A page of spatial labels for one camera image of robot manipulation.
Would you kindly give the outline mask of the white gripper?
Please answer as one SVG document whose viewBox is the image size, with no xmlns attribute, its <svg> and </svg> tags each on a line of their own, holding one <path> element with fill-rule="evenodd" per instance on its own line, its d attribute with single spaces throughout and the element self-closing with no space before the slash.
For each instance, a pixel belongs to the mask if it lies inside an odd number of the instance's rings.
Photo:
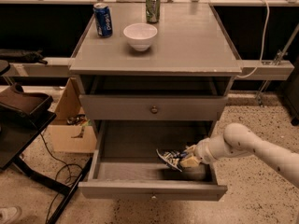
<svg viewBox="0 0 299 224">
<path fill-rule="evenodd" d="M 200 162 L 210 164 L 217 161 L 222 154 L 222 138 L 213 137 L 201 140 L 194 150 L 195 156 L 183 158 L 179 164 L 182 168 L 197 167 Z"/>
</svg>

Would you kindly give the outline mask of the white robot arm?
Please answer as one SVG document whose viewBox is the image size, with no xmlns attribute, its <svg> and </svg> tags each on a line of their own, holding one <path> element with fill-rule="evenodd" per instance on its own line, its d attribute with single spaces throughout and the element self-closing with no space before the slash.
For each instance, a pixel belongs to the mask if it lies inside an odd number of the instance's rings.
<svg viewBox="0 0 299 224">
<path fill-rule="evenodd" d="M 250 128 L 239 123 L 231 123 L 226 126 L 223 134 L 187 147 L 181 153 L 179 164 L 183 168 L 191 168 L 221 158 L 241 158 L 250 154 L 299 188 L 299 154 L 263 140 Z"/>
</svg>

